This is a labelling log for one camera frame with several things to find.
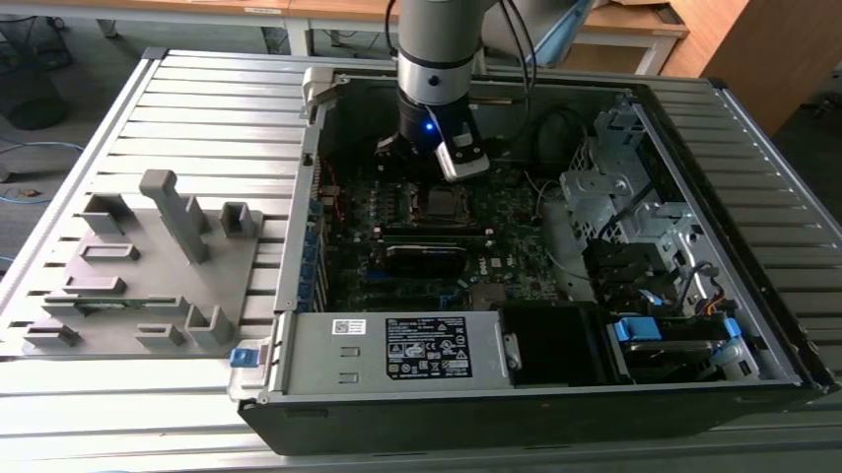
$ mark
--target cable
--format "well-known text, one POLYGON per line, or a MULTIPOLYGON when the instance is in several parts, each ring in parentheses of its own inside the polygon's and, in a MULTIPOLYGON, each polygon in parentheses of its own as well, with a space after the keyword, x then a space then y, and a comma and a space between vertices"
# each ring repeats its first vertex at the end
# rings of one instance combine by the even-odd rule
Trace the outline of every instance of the cable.
POLYGON ((513 23, 513 16, 510 15, 510 10, 507 9, 507 1, 499 0, 498 3, 501 4, 501 10, 503 11, 503 18, 506 20, 506 25, 510 30, 510 35, 513 36, 513 40, 515 41, 517 54, 519 56, 519 64, 521 64, 521 75, 523 77, 523 96, 514 100, 514 101, 523 101, 523 121, 521 122, 521 127, 517 133, 513 134, 513 137, 509 138, 507 140, 507 141, 514 141, 521 137, 529 125, 529 116, 531 115, 530 93, 531 93, 531 88, 534 86, 534 79, 530 80, 529 78, 529 69, 526 67, 526 53, 523 52, 523 45, 521 43, 519 36, 517 35, 515 24, 513 23))
POLYGON ((543 200, 543 192, 545 190, 547 190, 547 186, 550 184, 562 185, 562 183, 555 180, 547 180, 545 184, 541 186, 541 190, 538 191, 538 201, 535 202, 535 215, 538 217, 541 217, 541 201, 543 200))
POLYGON ((526 182, 529 182, 529 185, 531 186, 531 188, 534 189, 535 192, 541 193, 541 189, 538 188, 538 186, 535 185, 535 182, 531 180, 531 176, 529 175, 529 172, 523 172, 523 175, 526 176, 526 182))
MULTIPOLYGON (((334 187, 339 187, 339 182, 337 181, 337 174, 333 171, 333 165, 325 156, 322 156, 322 161, 326 164, 327 173, 330 174, 330 183, 334 187)), ((339 222, 345 226, 345 214, 342 213, 342 209, 339 208, 339 195, 333 196, 333 209, 337 212, 337 217, 339 218, 339 222)))
POLYGON ((529 91, 535 88, 535 83, 538 82, 538 63, 535 62, 535 43, 531 41, 531 36, 529 35, 529 28, 526 27, 526 21, 523 20, 523 16, 521 14, 521 10, 517 7, 515 0, 507 0, 510 3, 510 7, 513 7, 513 12, 515 13, 515 18, 518 25, 521 26, 521 30, 523 32, 523 36, 526 36, 526 44, 529 45, 529 57, 531 58, 531 82, 529 83, 529 91))
POLYGON ((521 38, 517 35, 515 24, 513 23, 513 16, 510 15, 510 10, 507 9, 506 0, 499 0, 501 10, 503 11, 503 19, 506 20, 506 26, 510 29, 510 35, 513 36, 513 40, 515 41, 517 54, 519 56, 521 63, 521 75, 523 77, 523 97, 518 98, 518 101, 526 101, 529 103, 529 93, 531 92, 530 84, 531 81, 529 79, 529 69, 526 67, 526 53, 523 52, 523 45, 521 43, 521 38))
POLYGON ((708 301, 708 304, 705 304, 705 306, 702 307, 698 315, 713 315, 713 309, 716 308, 716 305, 720 304, 725 299, 725 288, 722 288, 720 283, 717 283, 716 278, 713 277, 710 277, 710 285, 717 288, 717 293, 708 301))
POLYGON ((688 298, 688 293, 690 292, 690 286, 694 283, 694 278, 697 277, 697 273, 702 271, 706 266, 713 267, 713 263, 710 263, 710 261, 700 261, 697 265, 692 268, 690 274, 688 275, 688 279, 685 280, 685 284, 682 285, 682 291, 680 292, 680 297, 676 299, 676 303, 673 304, 673 308, 676 310, 682 310, 682 306, 685 305, 685 299, 688 298))
POLYGON ((562 266, 562 263, 558 262, 558 260, 555 259, 555 257, 553 256, 553 253, 550 253, 550 251, 546 251, 546 255, 547 255, 547 258, 550 258, 550 261, 553 261, 553 264, 555 265, 555 267, 558 269, 561 269, 563 273, 566 273, 569 276, 573 276, 574 278, 578 278, 578 279, 582 279, 582 280, 585 280, 587 282, 591 282, 591 278, 578 275, 577 273, 570 271, 565 266, 562 266))
POLYGON ((8 197, 0 197, 0 202, 8 202, 10 204, 46 204, 52 199, 38 199, 38 200, 18 200, 10 199, 8 197))
POLYGON ((72 143, 66 143, 63 141, 34 141, 32 143, 22 143, 19 141, 10 140, 8 138, 4 138, 2 136, 0 136, 0 140, 8 143, 12 143, 14 145, 6 150, 0 150, 0 155, 3 155, 4 153, 8 153, 10 151, 18 150, 20 148, 38 147, 38 146, 56 146, 56 147, 63 147, 63 148, 71 148, 76 150, 79 153, 84 151, 84 148, 82 146, 75 145, 72 143))
POLYGON ((386 19, 383 20, 386 31, 386 45, 390 48, 390 56, 398 56, 398 49, 395 48, 395 44, 393 44, 393 37, 390 36, 390 20, 393 19, 393 8, 395 8, 395 2, 398 0, 390 0, 390 4, 386 7, 386 19))
POLYGON ((649 195, 649 193, 653 191, 654 188, 655 188, 655 184, 650 181, 649 184, 646 184, 646 186, 637 193, 637 195, 631 198, 629 205, 626 205, 619 210, 619 212, 617 212, 617 214, 614 214, 614 216, 609 219, 609 221, 601 228, 599 233, 597 234, 597 239, 603 239, 603 236, 606 235, 606 232, 609 231, 609 229, 617 224, 617 222, 625 219, 626 216, 634 211, 637 206, 641 205, 641 202, 643 202, 643 199, 646 198, 646 196, 649 195))
POLYGON ((567 123, 569 127, 577 127, 582 130, 582 140, 587 141, 589 138, 589 126, 585 118, 579 114, 577 110, 570 108, 565 104, 555 104, 550 106, 546 110, 543 110, 533 121, 533 129, 530 134, 530 143, 531 150, 529 154, 529 159, 538 163, 541 161, 541 135, 543 134, 543 130, 546 128, 547 123, 550 122, 550 118, 554 116, 559 116, 562 120, 567 123))

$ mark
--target metal rail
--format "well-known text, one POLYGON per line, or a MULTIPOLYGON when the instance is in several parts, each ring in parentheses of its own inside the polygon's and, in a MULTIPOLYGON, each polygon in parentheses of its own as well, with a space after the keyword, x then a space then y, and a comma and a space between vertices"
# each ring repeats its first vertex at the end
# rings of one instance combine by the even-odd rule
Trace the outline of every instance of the metal rail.
MULTIPOLYGON (((140 173, 164 166, 183 175, 183 191, 200 195, 203 208, 218 208, 235 195, 269 216, 240 328, 255 337, 269 333, 306 125, 297 109, 299 88, 305 71, 317 64, 393 67, 381 61, 194 51, 170 51, 162 60, 140 63, 0 286, 4 329, 12 318, 43 316, 39 298, 30 294, 51 290, 60 280, 60 265, 87 229, 68 209, 86 192, 135 192, 140 173)), ((493 68, 491 73, 517 71, 493 68)), ((842 372, 838 227, 729 92, 701 80, 559 76, 650 86, 826 364, 842 372)), ((127 200, 138 206, 144 199, 128 195, 127 200)), ((0 332, 6 354, 15 352, 12 335, 0 332)), ((0 469, 394 471, 570 462, 597 467, 618 460, 641 469, 655 464, 678 469, 696 459, 709 471, 740 459, 757 467, 760 461, 814 461, 817 452, 829 461, 842 456, 834 451, 842 446, 842 395, 836 394, 788 413, 749 416, 690 439, 289 458, 271 452, 236 415, 226 395, 228 376, 222 360, 0 364, 0 469)))

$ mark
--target motherboard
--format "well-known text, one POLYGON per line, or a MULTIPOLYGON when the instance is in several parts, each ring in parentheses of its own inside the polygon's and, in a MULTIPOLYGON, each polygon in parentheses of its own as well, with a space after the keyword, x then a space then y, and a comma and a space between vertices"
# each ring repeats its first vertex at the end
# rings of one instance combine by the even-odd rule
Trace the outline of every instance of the motherboard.
POLYGON ((366 163, 325 167, 329 310, 489 310, 565 298, 522 169, 449 184, 390 179, 366 163))

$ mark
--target warning label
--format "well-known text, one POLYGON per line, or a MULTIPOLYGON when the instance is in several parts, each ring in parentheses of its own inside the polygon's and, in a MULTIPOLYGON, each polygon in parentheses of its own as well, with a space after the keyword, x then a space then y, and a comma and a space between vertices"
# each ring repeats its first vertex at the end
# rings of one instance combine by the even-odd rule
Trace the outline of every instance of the warning label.
POLYGON ((391 379, 471 377, 465 317, 387 318, 386 356, 391 379))

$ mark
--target blue cable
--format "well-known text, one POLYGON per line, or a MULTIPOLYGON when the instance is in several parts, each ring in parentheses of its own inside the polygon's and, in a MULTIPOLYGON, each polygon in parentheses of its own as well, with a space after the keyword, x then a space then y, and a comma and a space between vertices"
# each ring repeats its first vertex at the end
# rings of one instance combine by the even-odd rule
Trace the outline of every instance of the blue cable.
POLYGON ((0 197, 0 201, 8 202, 10 204, 44 204, 52 199, 38 199, 38 200, 18 200, 10 199, 8 197, 0 197))
MULTIPOLYGON (((82 154, 82 152, 84 151, 84 148, 82 146, 74 145, 72 143, 64 143, 62 141, 35 141, 32 143, 22 143, 20 141, 15 141, 15 140, 10 140, 8 138, 4 138, 3 136, 0 136, 0 141, 6 141, 7 143, 12 143, 14 145, 6 150, 0 150, 0 155, 3 155, 4 153, 8 153, 10 151, 15 151, 20 148, 27 148, 31 146, 36 146, 36 147, 38 146, 60 146, 64 148, 71 148, 79 154, 82 154)), ((19 199, 10 199, 8 197, 0 197, 0 201, 8 202, 10 204, 44 204, 50 202, 50 200, 52 199, 19 200, 19 199)))

